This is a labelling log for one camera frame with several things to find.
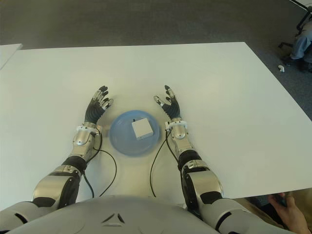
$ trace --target black fingertip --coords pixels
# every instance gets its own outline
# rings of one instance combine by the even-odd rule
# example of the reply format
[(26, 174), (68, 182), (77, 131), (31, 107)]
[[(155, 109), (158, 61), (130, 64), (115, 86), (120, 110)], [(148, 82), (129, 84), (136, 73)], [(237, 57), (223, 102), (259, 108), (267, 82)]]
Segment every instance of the black fingertip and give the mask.
[(102, 91), (102, 92), (106, 91), (107, 89), (108, 88), (106, 86), (102, 86), (102, 87), (99, 88), (99, 90)]

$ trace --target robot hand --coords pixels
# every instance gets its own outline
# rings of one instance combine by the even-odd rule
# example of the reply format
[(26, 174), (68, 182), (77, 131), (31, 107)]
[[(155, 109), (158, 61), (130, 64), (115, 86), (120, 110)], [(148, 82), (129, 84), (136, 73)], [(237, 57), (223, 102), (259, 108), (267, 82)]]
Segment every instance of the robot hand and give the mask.
[(161, 108), (164, 110), (164, 112), (169, 116), (169, 118), (172, 120), (174, 118), (180, 118), (180, 107), (179, 103), (176, 100), (176, 96), (172, 89), (165, 85), (166, 94), (169, 95), (169, 97), (166, 97), (166, 99), (170, 102), (170, 104), (166, 104), (163, 100), (161, 100), (158, 96), (154, 96), (154, 100), (161, 106)]
[(105, 98), (107, 94), (108, 91), (106, 86), (100, 87), (95, 92), (86, 110), (84, 117), (85, 122), (97, 124), (99, 118), (104, 114), (105, 110), (113, 104), (114, 100)]

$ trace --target blue plate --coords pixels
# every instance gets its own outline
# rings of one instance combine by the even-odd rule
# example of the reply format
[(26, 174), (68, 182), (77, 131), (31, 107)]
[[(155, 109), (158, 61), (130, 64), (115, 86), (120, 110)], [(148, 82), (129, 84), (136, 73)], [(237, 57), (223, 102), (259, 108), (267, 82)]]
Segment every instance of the blue plate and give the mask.
[[(137, 140), (132, 122), (147, 118), (154, 132), (142, 140)], [(159, 139), (159, 125), (149, 113), (139, 110), (128, 111), (118, 116), (111, 125), (109, 139), (112, 146), (124, 155), (138, 156), (153, 148)]]

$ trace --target silver metal joint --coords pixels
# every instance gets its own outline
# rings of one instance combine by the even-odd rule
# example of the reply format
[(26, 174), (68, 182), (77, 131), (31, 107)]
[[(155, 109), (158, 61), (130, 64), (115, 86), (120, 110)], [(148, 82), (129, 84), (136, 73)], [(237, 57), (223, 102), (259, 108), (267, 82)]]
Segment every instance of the silver metal joint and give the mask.
[(53, 172), (68, 172), (68, 173), (76, 173), (77, 175), (79, 175), (79, 178), (81, 179), (81, 173), (80, 171), (74, 167), (74, 166), (71, 166), (71, 165), (61, 165), (61, 166), (58, 166), (54, 169)]
[(182, 174), (185, 169), (193, 169), (193, 168), (205, 168), (207, 171), (209, 170), (208, 165), (203, 160), (191, 160), (185, 163), (182, 167)]

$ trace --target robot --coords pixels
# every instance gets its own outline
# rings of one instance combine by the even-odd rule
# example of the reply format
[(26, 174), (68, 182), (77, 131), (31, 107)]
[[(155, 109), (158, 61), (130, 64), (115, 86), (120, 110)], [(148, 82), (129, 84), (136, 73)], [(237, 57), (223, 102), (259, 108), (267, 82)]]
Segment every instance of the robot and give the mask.
[(102, 128), (99, 118), (113, 104), (107, 87), (92, 97), (73, 149), (36, 186), (32, 201), (17, 203), (0, 212), (0, 233), (12, 234), (287, 234), (261, 220), (234, 200), (224, 198), (217, 176), (188, 139), (174, 92), (165, 86), (168, 102), (154, 100), (170, 118), (167, 135), (174, 144), (187, 209), (155, 197), (102, 196), (76, 203), (79, 183)]

